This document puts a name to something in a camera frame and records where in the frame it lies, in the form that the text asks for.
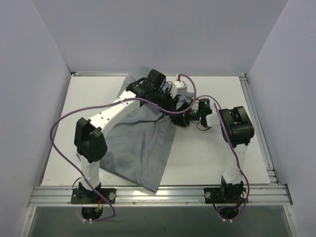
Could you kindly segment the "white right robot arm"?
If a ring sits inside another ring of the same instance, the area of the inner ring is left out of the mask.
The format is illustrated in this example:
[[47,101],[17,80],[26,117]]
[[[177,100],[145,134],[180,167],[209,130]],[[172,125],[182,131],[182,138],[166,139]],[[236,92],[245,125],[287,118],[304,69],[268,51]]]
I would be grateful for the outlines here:
[[211,108],[210,97],[197,100],[197,109],[189,109],[183,114],[173,115],[171,121],[178,126],[187,127],[191,122],[201,125],[204,131],[216,126],[221,127],[224,141],[232,155],[221,178],[220,199],[230,202],[235,197],[242,197],[247,191],[244,184],[249,184],[242,170],[245,151],[254,137],[254,126],[243,106],[222,109],[218,103]]

